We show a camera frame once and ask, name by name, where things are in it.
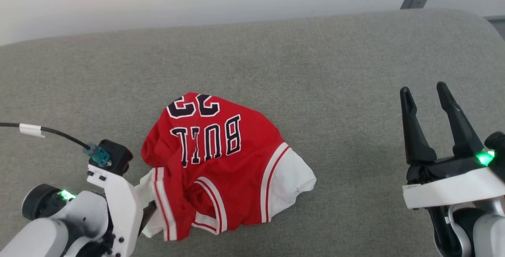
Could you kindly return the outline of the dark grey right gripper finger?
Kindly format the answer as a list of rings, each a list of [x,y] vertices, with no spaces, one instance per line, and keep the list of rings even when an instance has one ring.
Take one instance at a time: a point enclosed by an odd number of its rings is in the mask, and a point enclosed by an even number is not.
[[[402,107],[406,163],[410,166],[431,165],[437,159],[437,155],[435,150],[429,146],[420,127],[416,117],[417,106],[409,88],[406,86],[402,87],[399,97]]]
[[[440,81],[437,83],[436,88],[441,107],[447,113],[450,123],[454,141],[452,150],[455,158],[469,158],[482,152],[484,145],[462,108],[453,97],[448,85]]]

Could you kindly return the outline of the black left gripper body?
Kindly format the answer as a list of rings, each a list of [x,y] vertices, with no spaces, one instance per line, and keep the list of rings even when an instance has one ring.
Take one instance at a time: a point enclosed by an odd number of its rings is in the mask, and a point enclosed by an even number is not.
[[[23,250],[112,249],[108,205],[102,195],[71,195],[40,184],[25,196],[22,214],[29,220],[22,230]]]

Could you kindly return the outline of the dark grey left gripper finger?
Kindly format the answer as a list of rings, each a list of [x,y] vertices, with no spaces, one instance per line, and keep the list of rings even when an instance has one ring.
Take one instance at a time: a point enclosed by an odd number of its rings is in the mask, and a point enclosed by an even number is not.
[[[139,227],[138,236],[141,235],[142,231],[144,230],[144,228],[146,227],[146,225],[148,224],[150,219],[153,217],[156,210],[157,210],[157,205],[156,205],[155,201],[150,201],[148,203],[148,206],[144,208],[142,220],[141,220],[140,227]]]

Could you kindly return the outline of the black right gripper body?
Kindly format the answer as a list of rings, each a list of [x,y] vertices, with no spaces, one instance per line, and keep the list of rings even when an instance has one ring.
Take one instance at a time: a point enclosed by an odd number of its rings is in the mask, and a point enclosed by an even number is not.
[[[447,158],[428,166],[411,166],[406,174],[406,183],[426,184],[468,173],[475,169],[489,169],[498,178],[505,181],[505,135],[498,131],[492,133],[484,142],[490,150],[482,150],[467,158]]]

